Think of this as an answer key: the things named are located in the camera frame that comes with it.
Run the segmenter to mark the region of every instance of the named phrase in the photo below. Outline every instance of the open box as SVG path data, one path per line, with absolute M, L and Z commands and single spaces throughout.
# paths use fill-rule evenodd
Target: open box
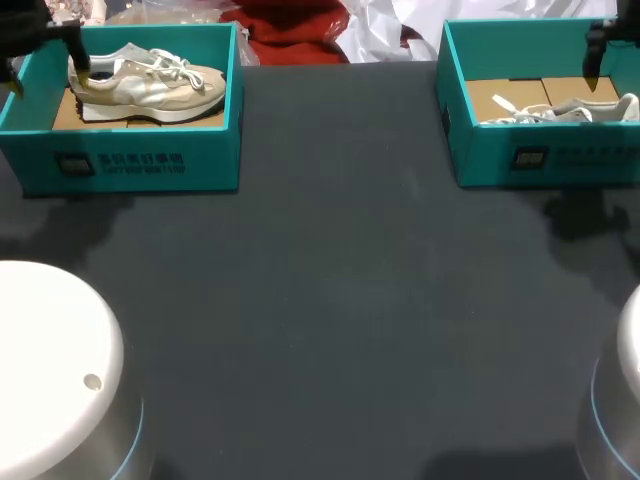
M 610 45 L 598 89 L 582 76 L 593 19 L 447 21 L 436 94 L 458 183 L 542 187 L 640 181 L 640 122 L 482 125 L 517 108 L 558 106 L 573 97 L 617 100 L 640 94 L 640 49 Z
M 224 109 L 216 118 L 180 126 L 92 125 L 75 118 L 78 129 L 59 129 L 59 114 L 70 101 L 68 53 L 61 42 L 51 42 L 25 59 L 24 99 L 11 94 L 0 116 L 0 149 L 25 195 L 237 188 L 243 82 L 232 24 L 86 27 L 82 38 L 91 55 L 131 42 L 221 70 Z

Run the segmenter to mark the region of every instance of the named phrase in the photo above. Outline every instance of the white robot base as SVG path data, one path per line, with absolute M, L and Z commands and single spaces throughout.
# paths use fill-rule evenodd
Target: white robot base
M 149 479 L 129 350 L 77 277 L 0 262 L 0 398 L 0 480 Z
M 593 370 L 576 447 L 588 480 L 640 480 L 640 288 Z

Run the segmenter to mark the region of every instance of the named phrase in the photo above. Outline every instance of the brown cardboard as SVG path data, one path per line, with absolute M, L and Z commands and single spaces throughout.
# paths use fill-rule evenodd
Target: brown cardboard
M 613 83 L 609 77 L 600 77 L 595 91 L 582 77 L 543 78 L 542 84 L 547 91 L 549 102 L 558 107 L 574 98 L 587 102 L 617 102 L 619 100 Z
M 129 120 L 127 128 L 181 128 L 181 127 L 221 127 L 224 125 L 224 110 L 210 117 L 201 118 L 192 122 L 173 123 L 171 125 L 159 125 L 149 120 Z
M 127 122 L 117 120 L 114 122 L 90 122 L 85 123 L 76 110 L 76 97 L 70 89 L 65 89 L 58 108 L 58 114 L 53 121 L 52 130 L 94 130 L 97 128 L 126 128 Z
M 492 100 L 496 94 L 504 97 L 517 109 L 549 104 L 540 80 L 470 80 L 466 82 L 466 86 L 478 122 L 509 117 L 509 112 Z
M 161 126 L 151 120 L 127 120 L 127 128 L 155 128 Z

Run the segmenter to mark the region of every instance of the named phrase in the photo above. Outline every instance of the black table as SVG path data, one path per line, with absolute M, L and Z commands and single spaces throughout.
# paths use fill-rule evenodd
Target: black table
M 433 76 L 247 69 L 238 194 L 22 200 L 2 162 L 0 256 L 111 304 L 154 480 L 579 478 L 640 194 L 461 190 Z

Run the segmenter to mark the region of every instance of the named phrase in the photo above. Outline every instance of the beige sneaker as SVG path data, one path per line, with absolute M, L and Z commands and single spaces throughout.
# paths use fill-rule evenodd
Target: beige sneaker
M 107 78 L 96 80 L 98 75 Z M 92 56 L 91 77 L 81 85 L 69 61 L 69 84 L 82 103 L 82 119 L 88 122 L 131 117 L 185 122 L 218 108 L 226 90 L 219 70 L 131 43 L 111 55 Z

